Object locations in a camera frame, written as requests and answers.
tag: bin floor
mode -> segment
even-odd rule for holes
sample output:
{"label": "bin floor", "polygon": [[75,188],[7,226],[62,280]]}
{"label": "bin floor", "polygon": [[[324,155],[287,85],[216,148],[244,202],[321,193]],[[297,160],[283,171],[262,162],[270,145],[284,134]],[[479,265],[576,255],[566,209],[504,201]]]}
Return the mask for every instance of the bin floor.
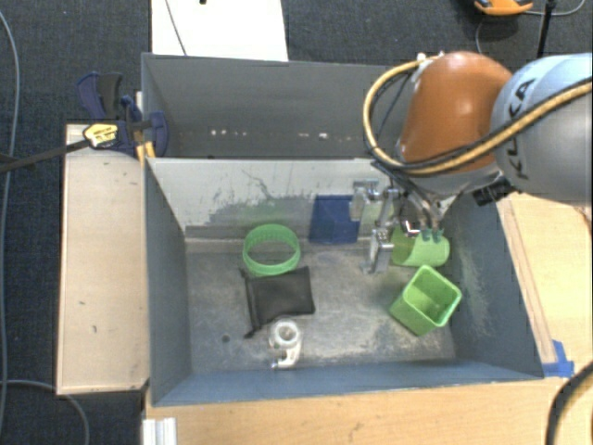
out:
{"label": "bin floor", "polygon": [[[189,238],[185,246],[194,372],[269,368],[267,328],[244,338],[251,324],[242,244]],[[362,244],[301,247],[299,266],[309,266],[316,312],[294,317],[303,331],[298,367],[455,357],[448,327],[416,337],[388,313],[415,269],[366,275]]]}

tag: gray metal panel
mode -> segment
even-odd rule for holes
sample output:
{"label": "gray metal panel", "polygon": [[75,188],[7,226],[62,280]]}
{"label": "gray metal panel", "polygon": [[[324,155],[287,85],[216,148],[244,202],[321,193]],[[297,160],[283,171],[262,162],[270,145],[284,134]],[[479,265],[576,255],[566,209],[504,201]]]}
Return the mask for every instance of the gray metal panel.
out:
{"label": "gray metal panel", "polygon": [[158,400],[191,373],[183,231],[146,164],[150,387]]}
{"label": "gray metal panel", "polygon": [[284,371],[191,375],[153,405],[259,401],[406,388],[437,388],[492,381],[523,381],[531,375],[470,361],[389,362]]}
{"label": "gray metal panel", "polygon": [[192,235],[227,229],[243,238],[259,223],[309,233],[316,195],[348,195],[355,181],[387,178],[368,160],[149,159],[178,223]]}
{"label": "gray metal panel", "polygon": [[[143,62],[145,113],[166,111],[168,157],[366,156],[362,101],[387,69],[150,54]],[[397,86],[377,105],[378,121]],[[404,116],[395,110],[392,122]],[[384,146],[393,134],[385,129]]]}
{"label": "gray metal panel", "polygon": [[543,376],[496,206],[462,197],[443,224],[452,253],[445,271],[463,292],[450,321],[457,356]]}

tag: green ring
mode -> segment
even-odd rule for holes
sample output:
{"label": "green ring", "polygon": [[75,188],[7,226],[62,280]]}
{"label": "green ring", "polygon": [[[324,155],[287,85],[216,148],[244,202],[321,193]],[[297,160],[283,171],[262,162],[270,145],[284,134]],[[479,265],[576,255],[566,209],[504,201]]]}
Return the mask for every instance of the green ring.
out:
{"label": "green ring", "polygon": [[[295,253],[287,261],[273,265],[255,262],[249,257],[249,251],[262,242],[284,242],[291,247]],[[256,227],[246,236],[243,243],[243,262],[247,269],[254,275],[263,277],[266,275],[280,275],[292,271],[300,261],[300,245],[298,237],[290,229],[280,224],[263,224]]]}

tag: yellow cable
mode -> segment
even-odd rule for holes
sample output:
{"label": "yellow cable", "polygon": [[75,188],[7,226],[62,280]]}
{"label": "yellow cable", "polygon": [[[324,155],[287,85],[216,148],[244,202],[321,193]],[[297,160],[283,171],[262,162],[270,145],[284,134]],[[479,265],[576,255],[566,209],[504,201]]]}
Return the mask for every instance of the yellow cable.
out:
{"label": "yellow cable", "polygon": [[385,72],[375,83],[371,86],[371,89],[367,93],[364,104],[362,106],[362,124],[364,127],[364,135],[369,143],[369,146],[374,153],[374,155],[386,163],[388,166],[400,168],[402,171],[409,175],[416,175],[416,176],[425,176],[430,174],[438,174],[440,172],[453,170],[455,168],[460,167],[465,163],[473,161],[475,159],[479,159],[483,157],[491,150],[504,144],[509,139],[513,138],[516,134],[518,134],[521,130],[526,128],[527,126],[531,125],[533,122],[537,121],[547,113],[551,112],[555,108],[570,102],[573,99],[581,97],[586,93],[591,92],[592,84],[591,82],[580,84],[576,87],[573,87],[567,91],[563,91],[550,100],[546,101],[541,106],[529,110],[526,112],[522,117],[520,117],[517,121],[513,122],[504,130],[497,133],[491,139],[485,141],[483,144],[476,146],[475,148],[468,150],[467,152],[457,156],[454,159],[450,159],[447,161],[442,161],[437,163],[436,165],[426,167],[426,168],[417,168],[411,169],[406,168],[406,163],[402,163],[395,159],[389,157],[378,145],[377,141],[374,137],[374,132],[372,130],[372,122],[371,122],[371,111],[372,111],[372,102],[376,97],[379,90],[387,83],[390,79],[394,78],[398,74],[402,72],[412,70],[417,68],[423,63],[423,61],[412,61],[406,64],[402,64],[400,66],[396,66],[393,69]]}

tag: gray bin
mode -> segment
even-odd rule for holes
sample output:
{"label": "gray bin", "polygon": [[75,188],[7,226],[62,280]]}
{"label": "gray bin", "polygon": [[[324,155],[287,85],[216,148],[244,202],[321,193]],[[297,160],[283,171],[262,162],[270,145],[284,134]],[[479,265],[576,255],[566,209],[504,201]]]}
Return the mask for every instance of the gray bin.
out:
{"label": "gray bin", "polygon": [[[167,156],[144,173],[155,405],[543,376],[495,206],[463,197],[448,213],[451,258],[440,271],[463,300],[448,326],[423,337],[388,313],[415,270],[360,271],[373,213],[356,244],[307,240],[317,195],[351,195],[358,180],[387,183],[364,158],[360,128],[362,98],[384,70],[144,55],[145,113],[165,110],[171,130]],[[270,368],[265,329],[243,338],[242,240],[262,223],[295,231],[300,265],[310,268],[317,311],[295,317],[304,339],[292,370]]]}

